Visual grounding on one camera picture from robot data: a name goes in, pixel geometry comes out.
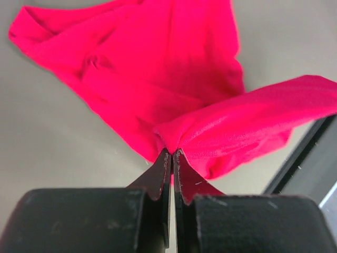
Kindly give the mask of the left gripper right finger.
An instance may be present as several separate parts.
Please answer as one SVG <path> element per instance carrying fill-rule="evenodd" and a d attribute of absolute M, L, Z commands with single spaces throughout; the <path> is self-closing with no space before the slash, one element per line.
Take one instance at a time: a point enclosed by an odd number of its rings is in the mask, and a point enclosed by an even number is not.
<path fill-rule="evenodd" d="M 321 210 L 301 196 L 229 196 L 173 154 L 178 252 L 334 252 Z"/>

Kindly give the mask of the red t-shirt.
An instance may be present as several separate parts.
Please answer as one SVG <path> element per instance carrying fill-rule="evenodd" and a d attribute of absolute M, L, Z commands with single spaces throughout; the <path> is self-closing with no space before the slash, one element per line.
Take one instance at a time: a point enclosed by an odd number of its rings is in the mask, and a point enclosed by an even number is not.
<path fill-rule="evenodd" d="M 248 92 L 231 1 L 23 6 L 10 41 L 70 87 L 135 152 L 182 149 L 208 180 L 336 113 L 336 83 L 304 75 Z"/>

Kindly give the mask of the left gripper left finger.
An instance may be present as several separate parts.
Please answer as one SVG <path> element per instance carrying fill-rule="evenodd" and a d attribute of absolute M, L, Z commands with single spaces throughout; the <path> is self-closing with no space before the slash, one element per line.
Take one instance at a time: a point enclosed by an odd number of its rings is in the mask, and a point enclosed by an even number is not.
<path fill-rule="evenodd" d="M 170 153 L 125 188 L 25 193 L 1 235 L 1 252 L 164 252 L 170 243 Z"/>

